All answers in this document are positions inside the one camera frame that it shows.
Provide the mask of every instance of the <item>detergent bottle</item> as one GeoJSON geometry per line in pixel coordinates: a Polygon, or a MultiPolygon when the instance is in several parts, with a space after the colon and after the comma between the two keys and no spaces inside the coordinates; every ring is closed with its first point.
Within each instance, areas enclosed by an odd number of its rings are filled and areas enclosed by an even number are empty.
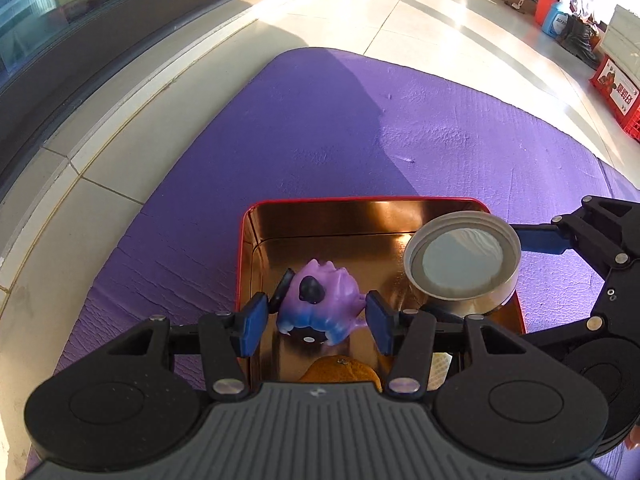
{"type": "Polygon", "coordinates": [[[566,22],[571,14],[571,1],[560,0],[551,5],[545,22],[542,24],[542,32],[556,38],[566,27],[566,22]]]}

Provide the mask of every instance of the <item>metal pin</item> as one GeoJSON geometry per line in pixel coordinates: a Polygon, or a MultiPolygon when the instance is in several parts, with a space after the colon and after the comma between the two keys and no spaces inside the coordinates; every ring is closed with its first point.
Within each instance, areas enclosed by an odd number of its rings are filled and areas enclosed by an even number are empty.
{"type": "Polygon", "coordinates": [[[591,316],[587,320],[587,328],[592,332],[595,332],[596,330],[600,330],[603,324],[604,324],[604,321],[600,316],[591,316]]]}
{"type": "Polygon", "coordinates": [[[420,383],[411,377],[396,377],[389,381],[389,389],[396,394],[414,394],[420,389],[420,383]]]}
{"type": "Polygon", "coordinates": [[[238,379],[218,379],[213,383],[213,391],[220,395],[237,395],[244,390],[244,383],[238,379]]]}

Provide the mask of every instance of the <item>red box with chinese text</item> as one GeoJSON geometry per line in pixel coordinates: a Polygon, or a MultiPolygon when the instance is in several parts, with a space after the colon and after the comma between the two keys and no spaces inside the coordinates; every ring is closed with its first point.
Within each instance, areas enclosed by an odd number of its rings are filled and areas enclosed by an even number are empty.
{"type": "Polygon", "coordinates": [[[604,97],[622,129],[631,137],[640,140],[638,87],[609,56],[604,57],[590,81],[604,97]]]}

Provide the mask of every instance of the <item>purple mat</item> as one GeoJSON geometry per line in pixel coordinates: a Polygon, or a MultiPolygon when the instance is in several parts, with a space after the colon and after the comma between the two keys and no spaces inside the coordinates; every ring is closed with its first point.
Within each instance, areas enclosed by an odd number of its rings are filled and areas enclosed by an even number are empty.
{"type": "MultiPolygon", "coordinates": [[[[96,277],[59,368],[152,314],[190,323],[231,309],[239,223],[261,200],[470,196],[509,222],[537,223],[587,194],[640,201],[571,137],[494,97],[347,52],[293,50],[219,113],[146,202],[96,277]]],[[[602,285],[573,253],[524,254],[520,273],[529,331],[588,316],[602,285]]],[[[196,380],[193,362],[177,368],[196,380]]],[[[618,477],[636,480],[638,461],[626,464],[636,453],[625,455],[618,477]]],[[[602,465],[612,472],[621,456],[602,465]]]]}

